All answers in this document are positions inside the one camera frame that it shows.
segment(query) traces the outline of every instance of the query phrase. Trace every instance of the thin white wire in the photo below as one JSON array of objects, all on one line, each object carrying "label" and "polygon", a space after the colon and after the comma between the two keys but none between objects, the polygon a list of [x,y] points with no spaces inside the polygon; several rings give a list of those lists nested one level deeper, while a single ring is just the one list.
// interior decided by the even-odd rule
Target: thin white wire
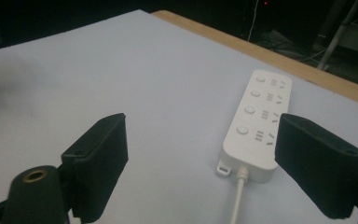
[{"label": "thin white wire", "polygon": [[255,27],[255,16],[256,16],[256,12],[257,12],[257,5],[258,5],[258,0],[255,2],[255,14],[254,14],[254,20],[253,20],[253,22],[252,22],[252,27],[251,27],[251,30],[249,31],[248,42],[249,42],[249,41],[250,41],[250,39],[251,39],[252,31],[253,31],[253,28]]},{"label": "thin white wire", "polygon": [[241,207],[243,188],[246,182],[248,182],[248,176],[249,176],[249,171],[245,167],[241,167],[237,172],[237,179],[238,179],[237,195],[235,197],[234,208],[232,210],[231,220],[229,222],[230,224],[237,223],[238,212],[240,211],[240,207]]}]

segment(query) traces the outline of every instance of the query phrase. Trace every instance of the white tabletop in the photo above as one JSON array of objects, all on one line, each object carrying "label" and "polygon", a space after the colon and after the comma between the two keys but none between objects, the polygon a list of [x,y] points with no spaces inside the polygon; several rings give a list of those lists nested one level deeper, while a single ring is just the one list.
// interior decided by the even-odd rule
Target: white tabletop
[{"label": "white tabletop", "polygon": [[[0,202],[17,174],[60,165],[92,124],[122,112],[130,160],[99,222],[227,223],[236,181],[214,170],[255,69],[289,76],[289,112],[358,147],[358,103],[142,11],[0,49]],[[239,223],[357,220],[357,209],[325,217],[279,167],[246,186]]]}]

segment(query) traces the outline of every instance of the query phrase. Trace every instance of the power outlet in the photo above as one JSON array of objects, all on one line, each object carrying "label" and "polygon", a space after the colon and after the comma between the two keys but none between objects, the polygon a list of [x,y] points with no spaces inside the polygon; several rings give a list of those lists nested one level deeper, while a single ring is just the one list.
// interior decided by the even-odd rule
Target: power outlet
[{"label": "power outlet", "polygon": [[292,80],[255,70],[228,129],[217,173],[229,175],[241,166],[255,182],[267,182],[278,166],[274,150],[282,113],[289,107]]}]

